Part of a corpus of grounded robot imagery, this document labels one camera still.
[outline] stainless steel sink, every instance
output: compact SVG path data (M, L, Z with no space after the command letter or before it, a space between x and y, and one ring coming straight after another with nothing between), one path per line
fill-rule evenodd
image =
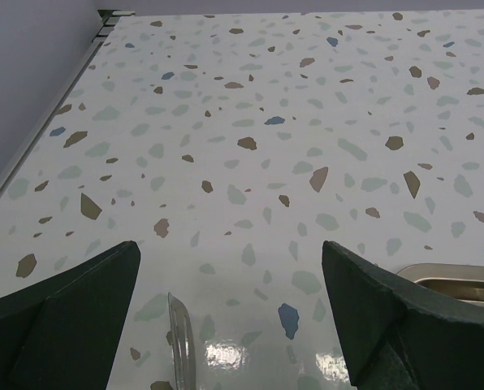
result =
M422 287L484 307L484 266L416 264L397 275Z

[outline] wall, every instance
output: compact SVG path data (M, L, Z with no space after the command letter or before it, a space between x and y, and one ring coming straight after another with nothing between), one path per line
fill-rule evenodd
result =
M0 0L0 175L99 28L93 0Z
M484 0L95 0L98 9L138 15L204 15L254 12L425 11L484 8Z

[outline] terrazzo countertop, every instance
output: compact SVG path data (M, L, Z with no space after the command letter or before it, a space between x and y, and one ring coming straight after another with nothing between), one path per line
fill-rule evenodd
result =
M169 291L200 390L350 388L324 240L484 265L484 11L121 19L0 199L0 297L125 240L109 389L175 388Z

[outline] metal utensil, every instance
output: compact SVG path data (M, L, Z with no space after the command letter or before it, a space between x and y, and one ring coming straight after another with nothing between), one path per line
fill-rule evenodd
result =
M168 293L177 390L197 390L192 324L184 303Z

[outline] gray wall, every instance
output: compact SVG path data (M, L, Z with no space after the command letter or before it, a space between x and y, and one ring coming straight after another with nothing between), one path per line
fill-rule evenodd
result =
M95 0L98 9L138 15L255 12L426 11L484 8L484 0Z
M93 0L0 0L0 175L100 28Z

